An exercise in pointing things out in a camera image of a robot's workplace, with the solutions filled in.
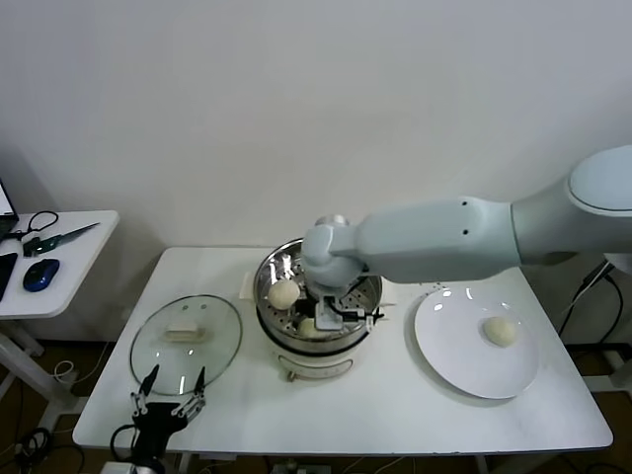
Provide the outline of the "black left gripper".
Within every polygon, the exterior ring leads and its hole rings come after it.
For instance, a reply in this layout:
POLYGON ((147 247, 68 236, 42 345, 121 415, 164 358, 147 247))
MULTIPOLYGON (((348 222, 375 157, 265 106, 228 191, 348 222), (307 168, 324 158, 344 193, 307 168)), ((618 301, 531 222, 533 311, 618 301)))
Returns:
POLYGON ((187 425, 187 418, 195 418, 205 406, 205 367, 197 377, 192 397, 178 405, 173 402, 150 402, 146 398, 150 394, 159 372, 155 364, 140 383, 137 392, 130 393, 132 404, 132 420, 138 430, 137 439, 132 448, 133 457, 163 457, 171 435, 182 431, 187 425))

